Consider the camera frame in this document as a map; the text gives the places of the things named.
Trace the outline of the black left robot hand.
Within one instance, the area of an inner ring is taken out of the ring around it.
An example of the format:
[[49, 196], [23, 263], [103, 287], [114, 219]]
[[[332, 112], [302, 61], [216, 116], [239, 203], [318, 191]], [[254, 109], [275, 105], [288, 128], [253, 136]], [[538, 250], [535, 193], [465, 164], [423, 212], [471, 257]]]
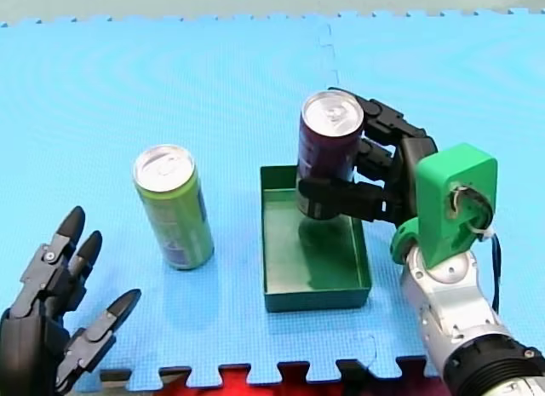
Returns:
[[103, 242], [94, 231], [81, 243], [84, 223], [83, 208], [74, 207], [50, 242], [36, 250], [20, 278], [20, 293], [1, 315], [3, 395], [71, 392], [105, 358], [141, 298], [141, 290], [128, 290], [89, 327], [66, 329], [64, 317], [82, 302]]

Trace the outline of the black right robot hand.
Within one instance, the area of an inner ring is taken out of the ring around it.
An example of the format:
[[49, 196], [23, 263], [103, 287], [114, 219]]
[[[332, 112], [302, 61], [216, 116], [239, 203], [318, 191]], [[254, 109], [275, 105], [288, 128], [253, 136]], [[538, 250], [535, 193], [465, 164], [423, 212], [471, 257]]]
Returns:
[[343, 214], [400, 226], [416, 217], [416, 165], [437, 151], [401, 112], [329, 87], [301, 108], [298, 208], [315, 220]]

